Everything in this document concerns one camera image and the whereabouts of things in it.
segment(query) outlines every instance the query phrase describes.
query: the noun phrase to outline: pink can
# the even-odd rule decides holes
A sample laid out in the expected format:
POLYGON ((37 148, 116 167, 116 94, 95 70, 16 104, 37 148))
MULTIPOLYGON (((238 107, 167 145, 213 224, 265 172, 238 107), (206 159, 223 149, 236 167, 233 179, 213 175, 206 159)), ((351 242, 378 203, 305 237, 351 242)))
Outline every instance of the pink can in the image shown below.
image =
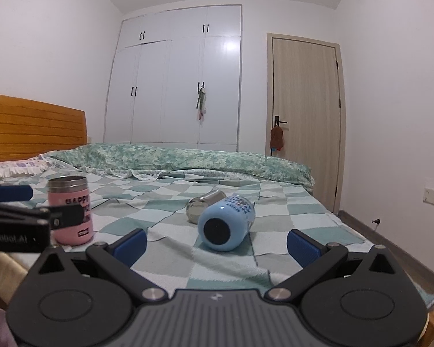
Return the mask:
POLYGON ((63 176, 48 181, 50 206, 81 204, 85 211, 82 224, 53 231, 57 242, 63 245, 81 245, 93 237, 93 222, 90 212, 90 191, 84 176, 63 176))

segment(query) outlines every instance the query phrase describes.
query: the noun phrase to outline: baseboard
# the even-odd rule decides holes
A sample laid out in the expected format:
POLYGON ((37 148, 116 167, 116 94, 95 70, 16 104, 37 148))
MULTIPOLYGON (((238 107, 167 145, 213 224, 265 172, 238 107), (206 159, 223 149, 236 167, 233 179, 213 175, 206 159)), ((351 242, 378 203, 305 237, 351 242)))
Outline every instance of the baseboard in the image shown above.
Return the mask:
POLYGON ((388 240, 383 235, 375 232, 372 228, 368 227, 366 224, 359 221, 348 212, 344 210, 339 210, 338 217, 342 220, 343 223, 365 236, 372 243, 381 244, 388 247, 389 250, 394 254, 394 256, 396 256, 403 262, 412 265, 412 267, 414 267, 414 269, 418 271, 419 274, 423 276, 430 276, 434 280, 434 272, 431 269, 427 268, 415 257, 408 254, 405 250, 395 245, 392 241, 388 240))

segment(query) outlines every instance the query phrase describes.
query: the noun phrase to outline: white wall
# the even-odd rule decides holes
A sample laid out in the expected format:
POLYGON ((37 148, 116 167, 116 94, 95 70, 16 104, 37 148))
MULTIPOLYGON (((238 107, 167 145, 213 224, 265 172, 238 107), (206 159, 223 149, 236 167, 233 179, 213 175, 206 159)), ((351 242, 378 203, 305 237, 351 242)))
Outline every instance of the white wall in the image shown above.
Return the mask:
POLYGON ((347 136, 341 209, 434 271, 434 0, 342 0, 347 136))
POLYGON ((84 110, 102 141, 121 16, 109 0, 0 0, 0 94, 84 110))
POLYGON ((124 19, 192 6, 242 4, 242 79, 239 150, 265 152, 267 32, 336 43, 335 11, 286 0, 190 0, 136 10, 124 19))

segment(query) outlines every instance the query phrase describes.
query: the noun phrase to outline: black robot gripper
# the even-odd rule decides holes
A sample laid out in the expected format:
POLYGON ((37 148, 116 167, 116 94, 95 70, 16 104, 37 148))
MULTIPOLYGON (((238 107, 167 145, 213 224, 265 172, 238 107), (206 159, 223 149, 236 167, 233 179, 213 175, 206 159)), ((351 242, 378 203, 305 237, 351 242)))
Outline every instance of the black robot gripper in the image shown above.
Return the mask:
POLYGON ((83 253, 47 248, 12 298, 7 322, 26 347, 416 345, 427 309, 388 249, 349 253, 297 230, 287 245, 304 268, 264 296, 178 289, 171 299, 129 268, 146 249, 142 230, 83 253))

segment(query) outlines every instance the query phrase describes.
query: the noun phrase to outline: wooden headboard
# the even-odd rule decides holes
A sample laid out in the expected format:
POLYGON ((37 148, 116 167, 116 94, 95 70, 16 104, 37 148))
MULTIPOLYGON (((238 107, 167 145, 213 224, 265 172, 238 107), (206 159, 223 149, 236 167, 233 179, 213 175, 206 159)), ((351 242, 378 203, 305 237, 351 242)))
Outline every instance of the wooden headboard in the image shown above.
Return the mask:
POLYGON ((0 161, 28 159, 86 143, 84 111, 0 95, 0 161))

